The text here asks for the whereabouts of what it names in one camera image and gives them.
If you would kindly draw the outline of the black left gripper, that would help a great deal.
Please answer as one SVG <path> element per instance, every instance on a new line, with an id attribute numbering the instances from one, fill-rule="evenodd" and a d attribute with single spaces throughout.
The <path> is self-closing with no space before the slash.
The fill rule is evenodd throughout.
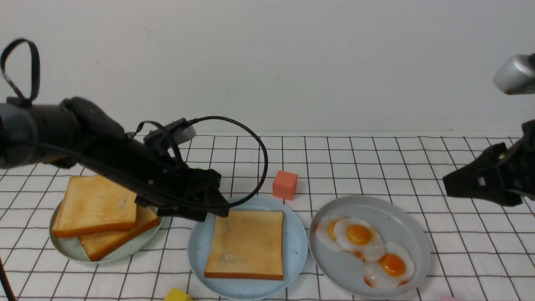
<path id="1" fill-rule="evenodd" d="M 163 217 L 202 222 L 208 213 L 229 215 L 229 202 L 219 191 L 221 175 L 193 169 L 182 159 L 161 154 L 138 140 L 99 138 L 94 171 L 136 193 L 143 206 L 158 208 Z"/>

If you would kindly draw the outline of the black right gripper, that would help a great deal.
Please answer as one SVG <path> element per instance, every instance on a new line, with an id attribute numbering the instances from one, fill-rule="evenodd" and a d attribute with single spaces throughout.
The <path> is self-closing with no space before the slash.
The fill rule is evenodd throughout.
<path id="1" fill-rule="evenodd" d="M 535 122 L 522 124 L 523 137 L 507 148 L 490 145 L 466 166 L 443 177 L 447 196 L 482 199 L 502 207 L 535 198 Z"/>

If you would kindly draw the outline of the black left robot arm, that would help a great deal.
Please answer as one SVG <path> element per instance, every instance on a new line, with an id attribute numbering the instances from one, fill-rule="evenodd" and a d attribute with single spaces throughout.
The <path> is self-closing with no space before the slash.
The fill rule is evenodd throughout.
<path id="1" fill-rule="evenodd" d="M 59 105 L 1 105 L 1 168 L 36 163 L 69 169 L 76 164 L 127 188 L 135 203 L 157 209 L 160 217 L 202 222 L 208 213 L 229 215 L 219 191 L 221 175 L 193 169 L 182 159 L 179 122 L 155 123 L 143 142 L 80 97 Z"/>

